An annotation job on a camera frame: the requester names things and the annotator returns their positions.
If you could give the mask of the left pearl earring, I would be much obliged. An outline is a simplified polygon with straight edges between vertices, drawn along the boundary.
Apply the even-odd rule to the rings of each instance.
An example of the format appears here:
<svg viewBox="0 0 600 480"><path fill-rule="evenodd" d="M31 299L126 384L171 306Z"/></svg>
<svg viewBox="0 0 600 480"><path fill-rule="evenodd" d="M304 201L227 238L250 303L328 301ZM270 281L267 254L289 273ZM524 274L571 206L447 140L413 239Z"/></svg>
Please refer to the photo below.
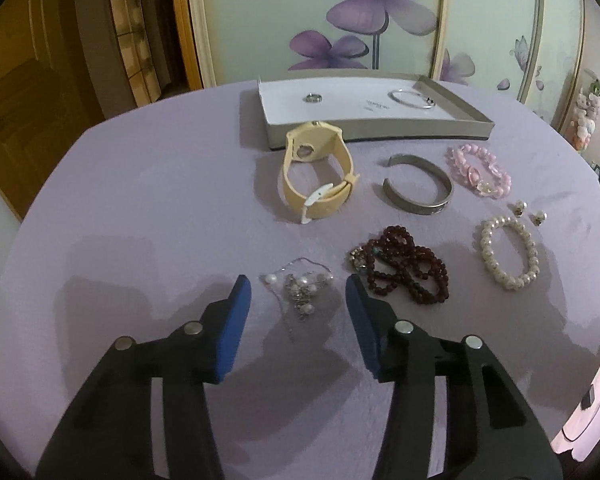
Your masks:
<svg viewBox="0 0 600 480"><path fill-rule="evenodd" d="M513 208L513 213L516 217L521 217L524 214L526 208L526 202L524 202L523 200L517 200Z"/></svg>

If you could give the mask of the brown wooden door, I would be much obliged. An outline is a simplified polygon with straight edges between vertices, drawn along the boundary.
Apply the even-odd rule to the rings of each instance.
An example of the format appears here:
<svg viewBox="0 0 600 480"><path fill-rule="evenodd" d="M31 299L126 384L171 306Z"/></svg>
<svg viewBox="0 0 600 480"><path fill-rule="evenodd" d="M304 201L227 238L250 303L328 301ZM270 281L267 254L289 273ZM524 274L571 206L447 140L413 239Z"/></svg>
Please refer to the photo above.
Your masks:
<svg viewBox="0 0 600 480"><path fill-rule="evenodd" d="M23 219L61 159L102 122L76 0L0 6L0 195Z"/></svg>

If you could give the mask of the pearl earring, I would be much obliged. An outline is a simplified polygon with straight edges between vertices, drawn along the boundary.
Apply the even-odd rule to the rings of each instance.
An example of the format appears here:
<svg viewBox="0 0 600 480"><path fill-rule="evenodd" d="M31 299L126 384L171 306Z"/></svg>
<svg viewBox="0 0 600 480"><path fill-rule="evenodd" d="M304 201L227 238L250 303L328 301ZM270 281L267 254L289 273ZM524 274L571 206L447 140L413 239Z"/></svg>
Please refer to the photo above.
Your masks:
<svg viewBox="0 0 600 480"><path fill-rule="evenodd" d="M539 210L535 214L532 214L531 220L535 226L540 226L547 219L547 214L545 211Z"/></svg>
<svg viewBox="0 0 600 480"><path fill-rule="evenodd" d="M513 213L516 217L521 217L524 214L526 208L526 202L524 202L523 200L517 200L513 208Z"/></svg>

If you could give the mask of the glass panel hallway door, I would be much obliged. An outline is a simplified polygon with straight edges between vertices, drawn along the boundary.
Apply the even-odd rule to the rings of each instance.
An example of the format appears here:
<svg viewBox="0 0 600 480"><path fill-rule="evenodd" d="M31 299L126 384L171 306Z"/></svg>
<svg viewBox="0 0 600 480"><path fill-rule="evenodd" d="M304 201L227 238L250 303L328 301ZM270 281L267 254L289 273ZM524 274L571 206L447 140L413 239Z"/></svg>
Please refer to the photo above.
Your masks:
<svg viewBox="0 0 600 480"><path fill-rule="evenodd" d="M142 107L156 102L161 89L146 32L142 0L109 0L109 5L135 105Z"/></svg>

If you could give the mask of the thin silver bangle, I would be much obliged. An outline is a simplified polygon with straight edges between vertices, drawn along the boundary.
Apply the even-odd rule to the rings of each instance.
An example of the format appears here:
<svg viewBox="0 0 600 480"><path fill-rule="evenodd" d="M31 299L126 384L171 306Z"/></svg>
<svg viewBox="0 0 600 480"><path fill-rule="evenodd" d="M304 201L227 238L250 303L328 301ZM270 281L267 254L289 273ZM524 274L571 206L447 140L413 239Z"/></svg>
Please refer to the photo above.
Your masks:
<svg viewBox="0 0 600 480"><path fill-rule="evenodd" d="M398 104L414 108L414 110L432 110L437 106L433 98L422 94L413 88L394 89L388 92L388 97Z"/></svg>

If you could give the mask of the cream wrist watch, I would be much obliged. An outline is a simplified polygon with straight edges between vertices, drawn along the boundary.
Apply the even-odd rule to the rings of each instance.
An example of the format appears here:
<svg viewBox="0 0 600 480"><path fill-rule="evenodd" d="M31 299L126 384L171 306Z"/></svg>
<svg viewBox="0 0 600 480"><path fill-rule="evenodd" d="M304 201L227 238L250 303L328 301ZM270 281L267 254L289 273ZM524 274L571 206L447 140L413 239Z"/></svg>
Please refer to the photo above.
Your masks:
<svg viewBox="0 0 600 480"><path fill-rule="evenodd" d="M342 130L305 122L288 131L282 179L286 204L301 224L336 214L358 182Z"/></svg>

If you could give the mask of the plush toy stack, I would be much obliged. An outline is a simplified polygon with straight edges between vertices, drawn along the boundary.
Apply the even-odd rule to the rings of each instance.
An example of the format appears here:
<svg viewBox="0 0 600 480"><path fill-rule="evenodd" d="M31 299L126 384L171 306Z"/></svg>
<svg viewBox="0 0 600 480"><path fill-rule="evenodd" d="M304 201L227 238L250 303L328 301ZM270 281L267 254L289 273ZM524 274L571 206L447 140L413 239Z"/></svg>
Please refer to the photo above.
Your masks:
<svg viewBox="0 0 600 480"><path fill-rule="evenodd" d="M584 70L583 86L574 98L566 139L583 154L590 144L600 114L600 76L594 70Z"/></svg>

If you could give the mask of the white shallow tray box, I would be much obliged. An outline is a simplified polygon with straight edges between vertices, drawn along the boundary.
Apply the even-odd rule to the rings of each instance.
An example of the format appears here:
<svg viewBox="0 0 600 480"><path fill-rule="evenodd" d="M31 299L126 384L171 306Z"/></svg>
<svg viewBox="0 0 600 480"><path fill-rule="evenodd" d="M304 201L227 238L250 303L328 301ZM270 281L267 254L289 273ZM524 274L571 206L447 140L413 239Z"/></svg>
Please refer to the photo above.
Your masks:
<svg viewBox="0 0 600 480"><path fill-rule="evenodd" d="M434 99L432 110L393 102L388 92L413 88ZM347 142L405 139L485 141L494 122L461 96L426 76L365 70L306 70L259 80L268 146L279 150L286 133L305 122L328 122Z"/></svg>

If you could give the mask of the right pearl earring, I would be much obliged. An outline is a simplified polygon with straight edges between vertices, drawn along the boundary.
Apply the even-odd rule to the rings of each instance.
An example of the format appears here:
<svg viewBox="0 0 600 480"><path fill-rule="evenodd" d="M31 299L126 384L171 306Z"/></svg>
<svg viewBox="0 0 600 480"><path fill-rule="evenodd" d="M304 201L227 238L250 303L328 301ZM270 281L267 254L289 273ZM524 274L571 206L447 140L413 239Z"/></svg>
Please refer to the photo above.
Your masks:
<svg viewBox="0 0 600 480"><path fill-rule="evenodd" d="M532 214L531 220L535 226L540 226L547 219L547 214L545 211L539 210L535 214Z"/></svg>

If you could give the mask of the purple table cloth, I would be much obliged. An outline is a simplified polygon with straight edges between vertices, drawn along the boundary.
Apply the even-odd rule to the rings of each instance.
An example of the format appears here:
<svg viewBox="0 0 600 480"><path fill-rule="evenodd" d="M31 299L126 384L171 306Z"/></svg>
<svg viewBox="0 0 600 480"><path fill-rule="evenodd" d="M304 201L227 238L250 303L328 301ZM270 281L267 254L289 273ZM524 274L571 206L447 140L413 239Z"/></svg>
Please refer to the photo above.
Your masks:
<svg viewBox="0 0 600 480"><path fill-rule="evenodd" d="M492 119L488 149L509 200L458 186L440 214L393 207L396 153L446 165L444 141L351 146L358 184L333 216L301 224L278 188L252 82L183 94L87 130L47 180L1 278L0 437L27 470L119 336L169 335L248 276L252 304L234 370L208 390L231 479L367 479L391 389L366 370L342 301L347 255L402 224L445 263L450 296L396 313L428 333L481 336L554 436L600 366L600 185L549 125L498 93L458 87ZM540 274L506 292L486 272L481 222L523 200Z"/></svg>

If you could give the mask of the floral sliding wardrobe door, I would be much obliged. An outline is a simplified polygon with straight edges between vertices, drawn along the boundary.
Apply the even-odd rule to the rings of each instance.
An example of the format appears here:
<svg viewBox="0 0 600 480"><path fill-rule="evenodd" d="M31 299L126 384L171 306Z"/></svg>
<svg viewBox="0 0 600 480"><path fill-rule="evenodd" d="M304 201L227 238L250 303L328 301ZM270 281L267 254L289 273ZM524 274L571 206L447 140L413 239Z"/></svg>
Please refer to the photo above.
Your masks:
<svg viewBox="0 0 600 480"><path fill-rule="evenodd" d="M205 86L364 68L494 91L566 114L584 0L187 0Z"/></svg>

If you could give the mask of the wide silver cuff bangle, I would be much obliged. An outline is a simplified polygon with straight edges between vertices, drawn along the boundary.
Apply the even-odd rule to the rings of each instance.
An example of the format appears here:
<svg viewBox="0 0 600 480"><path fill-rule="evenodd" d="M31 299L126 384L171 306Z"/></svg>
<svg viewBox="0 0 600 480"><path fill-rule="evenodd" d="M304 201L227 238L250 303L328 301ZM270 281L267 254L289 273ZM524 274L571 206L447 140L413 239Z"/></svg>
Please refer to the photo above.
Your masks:
<svg viewBox="0 0 600 480"><path fill-rule="evenodd" d="M387 167L400 167L382 182L388 201L410 214L432 216L449 206L454 184L439 166L413 154L395 154Z"/></svg>

